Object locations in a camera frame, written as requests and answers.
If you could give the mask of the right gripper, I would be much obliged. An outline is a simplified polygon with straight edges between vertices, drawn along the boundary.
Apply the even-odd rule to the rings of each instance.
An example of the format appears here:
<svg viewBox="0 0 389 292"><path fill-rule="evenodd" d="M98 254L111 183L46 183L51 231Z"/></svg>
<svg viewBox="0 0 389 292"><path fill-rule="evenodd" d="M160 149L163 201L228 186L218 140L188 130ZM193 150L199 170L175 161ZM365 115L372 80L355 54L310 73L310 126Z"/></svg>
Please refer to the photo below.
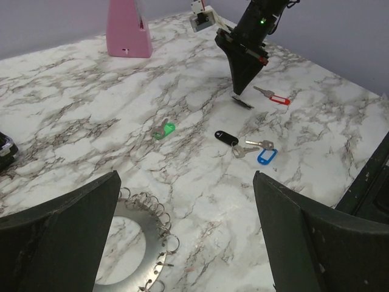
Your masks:
<svg viewBox="0 0 389 292"><path fill-rule="evenodd" d="M276 31L285 8L287 1L250 1L235 27L216 34L215 42L229 62L236 95L268 64L264 39Z"/></svg>

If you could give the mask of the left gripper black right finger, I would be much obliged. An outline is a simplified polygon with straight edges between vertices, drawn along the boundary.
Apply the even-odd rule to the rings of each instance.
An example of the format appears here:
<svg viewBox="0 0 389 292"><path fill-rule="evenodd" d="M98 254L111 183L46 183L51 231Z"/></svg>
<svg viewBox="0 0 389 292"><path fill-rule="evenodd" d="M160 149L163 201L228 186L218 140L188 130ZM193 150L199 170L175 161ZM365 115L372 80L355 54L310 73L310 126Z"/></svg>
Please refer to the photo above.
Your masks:
<svg viewBox="0 0 389 292"><path fill-rule="evenodd" d="M388 225L348 215L253 177L277 291L388 291Z"/></svg>

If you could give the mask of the steel disc with keyrings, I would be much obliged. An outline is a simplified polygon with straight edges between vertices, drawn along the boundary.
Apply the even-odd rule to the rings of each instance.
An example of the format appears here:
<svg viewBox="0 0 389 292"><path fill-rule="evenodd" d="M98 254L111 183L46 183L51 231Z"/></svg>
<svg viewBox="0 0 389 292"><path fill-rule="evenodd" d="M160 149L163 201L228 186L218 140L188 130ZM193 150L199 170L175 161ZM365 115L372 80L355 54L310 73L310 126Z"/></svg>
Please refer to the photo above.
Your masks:
<svg viewBox="0 0 389 292"><path fill-rule="evenodd" d="M93 290L166 291L160 275L181 245L171 228L156 196L121 188Z"/></svg>

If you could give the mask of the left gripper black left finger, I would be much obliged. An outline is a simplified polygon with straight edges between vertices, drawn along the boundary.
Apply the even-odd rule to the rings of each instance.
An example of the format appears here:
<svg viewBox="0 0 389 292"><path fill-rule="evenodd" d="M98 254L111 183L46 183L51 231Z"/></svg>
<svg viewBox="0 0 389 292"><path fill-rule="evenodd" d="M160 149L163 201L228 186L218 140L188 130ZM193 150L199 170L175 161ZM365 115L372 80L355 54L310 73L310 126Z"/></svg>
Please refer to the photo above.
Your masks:
<svg viewBox="0 0 389 292"><path fill-rule="evenodd" d="M121 179L116 171L1 218L1 291L92 291Z"/></svg>

